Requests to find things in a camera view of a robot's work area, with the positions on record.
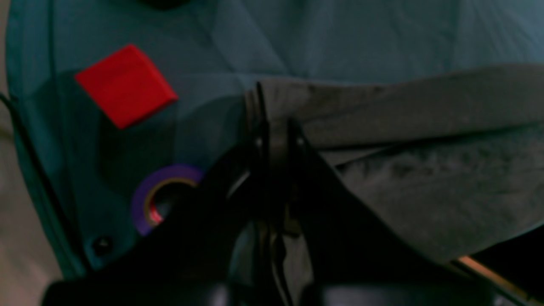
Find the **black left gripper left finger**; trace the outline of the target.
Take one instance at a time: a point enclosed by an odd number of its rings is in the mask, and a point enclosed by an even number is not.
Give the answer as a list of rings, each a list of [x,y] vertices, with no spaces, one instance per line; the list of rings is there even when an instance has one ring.
[[[267,306],[268,286],[229,278],[238,236],[256,213],[267,138],[258,131],[226,153],[187,204],[174,208],[121,259],[84,279],[51,285],[43,306]]]

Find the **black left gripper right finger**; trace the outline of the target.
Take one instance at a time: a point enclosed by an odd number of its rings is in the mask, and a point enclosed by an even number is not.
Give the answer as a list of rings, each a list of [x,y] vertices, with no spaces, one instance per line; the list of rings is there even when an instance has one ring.
[[[288,122],[291,207],[307,241],[311,306],[494,306],[493,287],[436,265],[402,242]]]

